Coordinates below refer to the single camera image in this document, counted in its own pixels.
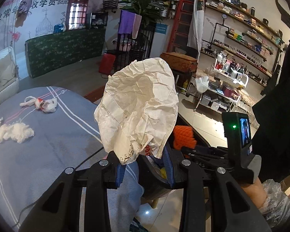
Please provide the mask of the person's right hand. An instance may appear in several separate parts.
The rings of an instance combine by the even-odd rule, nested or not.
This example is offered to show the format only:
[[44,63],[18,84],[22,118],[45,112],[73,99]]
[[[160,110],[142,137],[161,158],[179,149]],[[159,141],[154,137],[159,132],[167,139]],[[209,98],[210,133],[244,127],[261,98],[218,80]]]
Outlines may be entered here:
[[240,184],[244,192],[250,197],[257,208],[261,208],[267,199],[267,193],[264,190],[259,178],[254,184]]

